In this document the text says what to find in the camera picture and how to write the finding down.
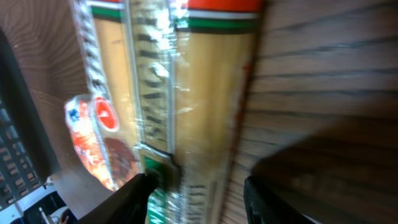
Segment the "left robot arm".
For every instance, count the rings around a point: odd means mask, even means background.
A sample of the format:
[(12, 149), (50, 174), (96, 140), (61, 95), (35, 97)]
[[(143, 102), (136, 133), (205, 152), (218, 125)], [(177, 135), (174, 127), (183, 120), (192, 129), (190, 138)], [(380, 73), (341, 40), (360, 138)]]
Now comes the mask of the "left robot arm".
[(8, 185), (1, 186), (1, 223), (60, 223), (63, 215), (68, 223), (76, 217), (61, 199), (55, 187), (41, 186), (31, 192), (23, 190), (23, 198), (15, 200)]

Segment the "orange spaghetti pack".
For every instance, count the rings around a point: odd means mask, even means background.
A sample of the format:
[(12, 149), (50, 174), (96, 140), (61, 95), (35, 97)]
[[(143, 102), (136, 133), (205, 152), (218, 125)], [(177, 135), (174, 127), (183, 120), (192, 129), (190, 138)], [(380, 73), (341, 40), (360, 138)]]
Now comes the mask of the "orange spaghetti pack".
[(116, 190), (152, 174), (146, 223), (218, 223), (261, 1), (70, 1)]

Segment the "orange small snack box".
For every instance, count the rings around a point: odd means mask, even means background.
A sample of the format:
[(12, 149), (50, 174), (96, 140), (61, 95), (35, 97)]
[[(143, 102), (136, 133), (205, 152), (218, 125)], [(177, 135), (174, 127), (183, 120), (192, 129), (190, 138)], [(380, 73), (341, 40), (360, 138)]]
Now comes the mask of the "orange small snack box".
[(65, 103), (64, 110), (65, 123), (79, 160), (104, 187), (116, 190), (104, 143), (93, 117), (90, 95), (74, 96)]

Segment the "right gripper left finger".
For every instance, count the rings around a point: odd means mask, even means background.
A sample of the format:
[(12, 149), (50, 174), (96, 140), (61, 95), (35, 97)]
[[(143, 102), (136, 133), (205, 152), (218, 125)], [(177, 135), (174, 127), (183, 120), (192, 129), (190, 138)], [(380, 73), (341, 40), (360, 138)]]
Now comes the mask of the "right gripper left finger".
[(150, 194), (159, 181), (150, 174), (137, 174), (104, 202), (77, 222), (82, 224), (145, 224)]

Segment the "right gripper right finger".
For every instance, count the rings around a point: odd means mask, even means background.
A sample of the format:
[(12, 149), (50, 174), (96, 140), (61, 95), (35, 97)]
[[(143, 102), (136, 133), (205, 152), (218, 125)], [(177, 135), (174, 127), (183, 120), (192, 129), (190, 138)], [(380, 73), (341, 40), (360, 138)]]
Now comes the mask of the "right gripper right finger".
[(243, 198), (249, 224), (314, 224), (252, 175), (244, 181)]

